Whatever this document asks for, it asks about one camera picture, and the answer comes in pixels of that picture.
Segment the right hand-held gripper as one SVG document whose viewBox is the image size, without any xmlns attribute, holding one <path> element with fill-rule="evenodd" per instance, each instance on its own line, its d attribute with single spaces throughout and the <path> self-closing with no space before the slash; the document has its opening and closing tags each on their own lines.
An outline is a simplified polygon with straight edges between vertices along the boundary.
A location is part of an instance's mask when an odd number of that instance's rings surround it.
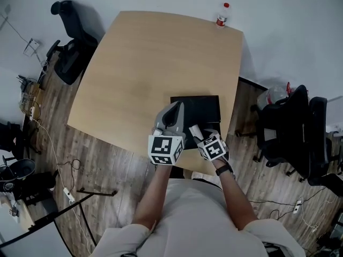
<svg viewBox="0 0 343 257">
<path fill-rule="evenodd" d="M 213 161 L 223 156 L 227 158 L 229 151 L 226 143 L 222 140 L 220 133 L 211 128 L 204 129 L 204 132 L 206 139 L 197 143 L 201 156 L 208 161 Z"/>
</svg>

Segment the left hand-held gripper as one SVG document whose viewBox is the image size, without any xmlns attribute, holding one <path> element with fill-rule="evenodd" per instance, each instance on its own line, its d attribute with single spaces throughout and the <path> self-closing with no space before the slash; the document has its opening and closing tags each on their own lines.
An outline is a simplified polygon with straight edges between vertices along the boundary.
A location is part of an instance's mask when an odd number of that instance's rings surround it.
<svg viewBox="0 0 343 257">
<path fill-rule="evenodd" d="M 183 102 L 176 101 L 163 108 L 156 116 L 155 127 L 152 135 L 148 136 L 151 162 L 155 165 L 176 165 L 185 143 Z"/>
</svg>

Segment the small white object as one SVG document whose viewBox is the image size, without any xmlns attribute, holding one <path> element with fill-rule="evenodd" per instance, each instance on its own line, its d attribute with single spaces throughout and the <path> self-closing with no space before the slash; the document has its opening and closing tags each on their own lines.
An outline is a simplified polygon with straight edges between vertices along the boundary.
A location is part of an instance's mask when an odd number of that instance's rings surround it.
<svg viewBox="0 0 343 257">
<path fill-rule="evenodd" d="M 189 130 L 196 144 L 199 144 L 201 141 L 204 140 L 204 137 L 198 125 L 189 127 Z"/>
</svg>

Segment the black box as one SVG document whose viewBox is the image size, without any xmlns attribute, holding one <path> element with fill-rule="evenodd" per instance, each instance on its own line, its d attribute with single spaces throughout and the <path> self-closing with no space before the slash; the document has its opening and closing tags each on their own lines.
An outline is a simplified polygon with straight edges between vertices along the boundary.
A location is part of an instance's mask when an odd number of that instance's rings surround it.
<svg viewBox="0 0 343 257">
<path fill-rule="evenodd" d="M 212 129 L 221 134 L 220 102 L 218 95 L 206 96 L 173 96 L 170 102 L 183 102 L 184 104 L 184 129 L 186 135 L 185 150 L 197 149 L 197 145 L 189 130 L 190 127 L 198 125 L 204 138 L 210 133 L 205 129 Z"/>
</svg>

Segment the person's left forearm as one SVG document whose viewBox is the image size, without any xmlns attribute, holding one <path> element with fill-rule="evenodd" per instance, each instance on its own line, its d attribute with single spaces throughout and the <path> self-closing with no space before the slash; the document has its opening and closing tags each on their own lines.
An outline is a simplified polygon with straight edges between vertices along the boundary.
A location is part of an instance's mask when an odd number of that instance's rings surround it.
<svg viewBox="0 0 343 257">
<path fill-rule="evenodd" d="M 172 166 L 158 165 L 154 176 L 139 202 L 132 224 L 151 230 L 162 216 Z"/>
</svg>

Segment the person's right forearm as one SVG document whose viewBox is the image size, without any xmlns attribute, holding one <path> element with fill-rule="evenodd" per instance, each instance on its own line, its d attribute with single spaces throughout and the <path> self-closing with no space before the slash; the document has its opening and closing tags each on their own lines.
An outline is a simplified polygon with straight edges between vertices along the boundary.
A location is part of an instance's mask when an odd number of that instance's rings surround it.
<svg viewBox="0 0 343 257">
<path fill-rule="evenodd" d="M 249 223 L 258 220 L 252 205 L 243 193 L 229 170 L 223 171 L 226 166 L 222 160 L 212 161 L 218 171 L 224 193 L 227 212 L 238 230 L 243 230 Z"/>
</svg>

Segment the brown cardboard box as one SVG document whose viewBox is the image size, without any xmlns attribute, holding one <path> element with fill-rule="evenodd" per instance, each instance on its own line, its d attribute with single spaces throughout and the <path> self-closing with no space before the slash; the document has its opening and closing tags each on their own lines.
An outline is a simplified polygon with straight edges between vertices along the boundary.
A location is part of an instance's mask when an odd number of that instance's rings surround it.
<svg viewBox="0 0 343 257">
<path fill-rule="evenodd" d="M 42 94 L 43 91 L 40 88 L 40 84 L 35 81 L 29 81 L 21 93 L 20 110 L 25 114 L 29 113 L 31 107 L 38 110 L 41 105 Z"/>
</svg>

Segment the black wrist watch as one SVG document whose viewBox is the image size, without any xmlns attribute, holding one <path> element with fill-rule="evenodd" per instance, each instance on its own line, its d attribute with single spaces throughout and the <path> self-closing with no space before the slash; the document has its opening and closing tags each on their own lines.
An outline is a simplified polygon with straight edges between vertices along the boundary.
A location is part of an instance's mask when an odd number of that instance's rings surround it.
<svg viewBox="0 0 343 257">
<path fill-rule="evenodd" d="M 231 168 L 231 166 L 229 164 L 225 164 L 225 165 L 217 168 L 215 170 L 215 173 L 216 173 L 217 176 L 220 176 L 222 173 L 224 173 L 226 171 L 228 171 L 229 173 L 232 174 L 233 177 L 235 177 L 233 169 Z"/>
</svg>

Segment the black mesh office chair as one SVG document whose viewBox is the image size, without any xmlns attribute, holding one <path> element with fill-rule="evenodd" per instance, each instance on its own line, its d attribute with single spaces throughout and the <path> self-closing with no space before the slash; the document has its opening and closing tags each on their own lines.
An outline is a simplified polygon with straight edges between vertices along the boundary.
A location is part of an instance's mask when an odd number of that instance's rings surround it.
<svg viewBox="0 0 343 257">
<path fill-rule="evenodd" d="M 257 146 L 266 158 L 268 168 L 288 163 L 302 178 L 310 174 L 309 141 L 306 139 L 310 124 L 307 89 L 298 86 L 291 95 L 263 109 L 252 105 L 258 115 L 256 121 Z"/>
</svg>

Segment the person's grey shirt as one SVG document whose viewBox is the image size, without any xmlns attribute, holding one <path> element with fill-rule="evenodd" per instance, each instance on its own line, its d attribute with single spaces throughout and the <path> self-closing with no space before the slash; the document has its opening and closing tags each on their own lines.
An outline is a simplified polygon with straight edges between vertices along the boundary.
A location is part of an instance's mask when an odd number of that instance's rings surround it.
<svg viewBox="0 0 343 257">
<path fill-rule="evenodd" d="M 306 257 L 280 222 L 255 220 L 239 230 L 227 214 L 221 189 L 171 179 L 153 230 L 140 224 L 109 228 L 92 257 L 269 257 L 274 249 L 285 257 Z"/>
</svg>

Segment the clear bottle red label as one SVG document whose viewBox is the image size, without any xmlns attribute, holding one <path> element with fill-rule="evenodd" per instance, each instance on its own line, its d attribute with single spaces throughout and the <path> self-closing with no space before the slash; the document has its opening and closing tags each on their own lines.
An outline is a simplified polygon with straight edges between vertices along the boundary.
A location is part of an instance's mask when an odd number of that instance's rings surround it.
<svg viewBox="0 0 343 257">
<path fill-rule="evenodd" d="M 224 28 L 230 16 L 231 5 L 227 2 L 223 3 L 217 15 L 216 26 L 217 28 Z"/>
</svg>

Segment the black office chair with headrest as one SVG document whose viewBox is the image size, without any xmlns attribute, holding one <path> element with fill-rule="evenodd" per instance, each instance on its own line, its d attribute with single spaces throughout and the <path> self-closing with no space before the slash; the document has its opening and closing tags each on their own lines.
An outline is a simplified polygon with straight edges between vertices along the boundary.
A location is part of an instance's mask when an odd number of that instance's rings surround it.
<svg viewBox="0 0 343 257">
<path fill-rule="evenodd" d="M 50 60 L 54 53 L 58 53 L 55 73 L 64 83 L 72 85 L 86 70 L 98 42 L 85 32 L 73 1 L 55 2 L 51 6 L 51 14 L 60 16 L 71 41 L 60 46 L 60 40 L 57 40 L 47 52 L 47 59 Z"/>
</svg>

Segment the black metal stand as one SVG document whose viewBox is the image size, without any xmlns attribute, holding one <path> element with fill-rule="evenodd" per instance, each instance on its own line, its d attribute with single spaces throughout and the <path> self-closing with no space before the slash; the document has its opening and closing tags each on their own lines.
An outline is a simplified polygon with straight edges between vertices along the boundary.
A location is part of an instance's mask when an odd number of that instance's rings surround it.
<svg viewBox="0 0 343 257">
<path fill-rule="evenodd" d="M 38 224 L 35 224 L 34 226 L 30 227 L 29 228 L 29 231 L 26 232 L 25 234 L 22 234 L 16 238 L 13 238 L 9 241 L 6 241 L 4 243 L 2 243 L 0 245 L 0 251 L 5 248 L 6 246 L 9 246 L 11 244 L 14 244 L 15 242 L 18 242 L 19 240 L 23 239 L 23 238 L 26 238 L 27 236 L 29 235 L 32 235 L 33 233 L 41 230 L 42 228 L 44 228 L 45 226 L 47 226 L 48 224 L 50 223 L 54 223 L 56 229 L 57 229 L 57 232 L 59 233 L 61 239 L 63 242 L 65 242 L 63 236 L 61 235 L 60 231 L 59 231 L 59 228 L 56 224 L 56 219 L 60 216 L 62 216 L 63 214 L 67 213 L 69 210 L 72 210 L 74 211 L 74 208 L 75 207 L 78 207 L 81 211 L 81 217 L 82 219 L 84 220 L 85 222 L 85 226 L 86 226 L 86 230 L 88 231 L 89 235 L 90 235 L 90 238 L 91 238 L 91 241 L 93 242 L 94 246 L 97 246 L 97 242 L 93 236 L 93 233 L 91 231 L 91 228 L 88 224 L 88 221 L 86 219 L 86 216 L 85 216 L 85 213 L 84 213 L 84 209 L 82 207 L 82 203 L 86 200 L 88 200 L 89 198 L 91 198 L 92 196 L 105 196 L 105 197 L 114 197 L 118 191 L 117 190 L 114 190 L 112 191 L 111 193 L 98 193 L 98 192 L 90 192 L 90 191 L 86 191 L 84 190 L 84 188 L 81 188 L 80 190 L 77 190 L 78 193 L 82 193 L 82 194 L 87 194 L 87 196 L 83 197 L 81 200 L 78 200 L 78 201 L 75 201 L 73 204 L 69 205 L 68 207 L 64 208 L 63 210 L 59 211 L 59 212 L 54 212 L 54 213 L 51 213 L 47 216 L 44 216 L 43 218 L 39 219 L 39 222 Z"/>
</svg>

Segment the black router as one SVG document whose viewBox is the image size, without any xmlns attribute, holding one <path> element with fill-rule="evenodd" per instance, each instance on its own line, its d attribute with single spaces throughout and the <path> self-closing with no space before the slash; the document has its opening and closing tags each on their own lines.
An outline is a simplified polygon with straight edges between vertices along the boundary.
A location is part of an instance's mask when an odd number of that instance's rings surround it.
<svg viewBox="0 0 343 257">
<path fill-rule="evenodd" d="M 32 82 L 30 78 L 25 78 L 21 75 L 18 75 L 17 76 L 17 79 L 19 80 L 20 82 L 20 90 L 22 93 L 25 92 L 27 86 Z"/>
</svg>

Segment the white wall socket box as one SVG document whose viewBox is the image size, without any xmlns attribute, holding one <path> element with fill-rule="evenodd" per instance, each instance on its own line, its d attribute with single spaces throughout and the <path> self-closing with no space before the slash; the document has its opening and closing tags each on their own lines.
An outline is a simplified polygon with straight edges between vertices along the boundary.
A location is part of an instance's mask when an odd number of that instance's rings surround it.
<svg viewBox="0 0 343 257">
<path fill-rule="evenodd" d="M 40 47 L 40 42 L 34 40 L 33 38 L 31 38 L 28 42 L 27 45 L 23 51 L 23 54 L 27 57 L 31 57 L 33 55 L 37 55 L 38 54 L 38 49 Z"/>
</svg>

